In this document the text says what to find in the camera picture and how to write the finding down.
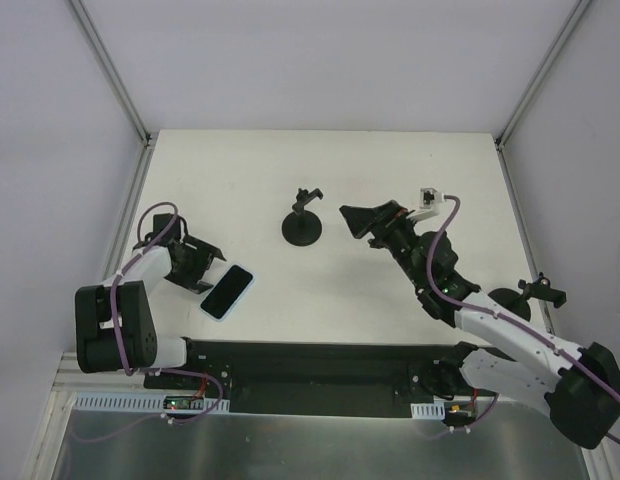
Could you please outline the blue case smartphone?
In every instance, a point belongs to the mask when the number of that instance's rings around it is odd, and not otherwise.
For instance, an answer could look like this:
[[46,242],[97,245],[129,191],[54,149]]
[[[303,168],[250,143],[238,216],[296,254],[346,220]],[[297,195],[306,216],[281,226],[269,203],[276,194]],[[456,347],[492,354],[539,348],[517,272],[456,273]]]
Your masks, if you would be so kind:
[[254,275],[240,265],[231,265],[199,305],[201,311],[221,322],[254,281]]

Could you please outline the black round phone stand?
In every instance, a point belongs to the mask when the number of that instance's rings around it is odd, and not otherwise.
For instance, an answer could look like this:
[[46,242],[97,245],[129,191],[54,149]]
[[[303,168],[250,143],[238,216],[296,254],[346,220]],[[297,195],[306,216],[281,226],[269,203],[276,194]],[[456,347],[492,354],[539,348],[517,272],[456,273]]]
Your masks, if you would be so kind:
[[281,233],[284,239],[296,247],[306,247],[314,244],[322,234],[322,223],[319,217],[306,209],[314,199],[322,199],[323,193],[319,188],[312,191],[299,188],[292,211],[284,218]]

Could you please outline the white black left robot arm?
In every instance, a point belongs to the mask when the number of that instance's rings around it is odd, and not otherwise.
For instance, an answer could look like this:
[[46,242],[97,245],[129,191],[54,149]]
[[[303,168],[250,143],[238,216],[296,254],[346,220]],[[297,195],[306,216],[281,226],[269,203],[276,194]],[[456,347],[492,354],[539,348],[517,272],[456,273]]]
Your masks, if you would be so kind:
[[167,369],[178,388],[194,387],[200,363],[188,356],[189,340],[157,333],[149,297],[162,281],[194,294],[212,288],[203,280],[221,249],[189,233],[186,220],[155,214],[152,230],[139,236],[121,270],[74,297],[76,355],[82,372]]

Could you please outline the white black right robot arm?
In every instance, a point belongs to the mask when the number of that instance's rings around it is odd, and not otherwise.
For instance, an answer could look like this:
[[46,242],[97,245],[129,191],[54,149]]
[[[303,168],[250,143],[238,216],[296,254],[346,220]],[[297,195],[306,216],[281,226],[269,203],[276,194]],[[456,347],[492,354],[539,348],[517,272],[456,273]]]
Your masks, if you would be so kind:
[[354,238],[391,254],[432,318],[504,354],[499,359],[480,347],[465,348],[463,358],[440,369],[447,392],[473,387],[502,394],[539,411],[588,450],[612,436],[620,418],[620,368],[608,348],[564,340],[500,305],[456,271],[458,256],[446,230],[416,233],[418,216],[396,201],[339,211]]

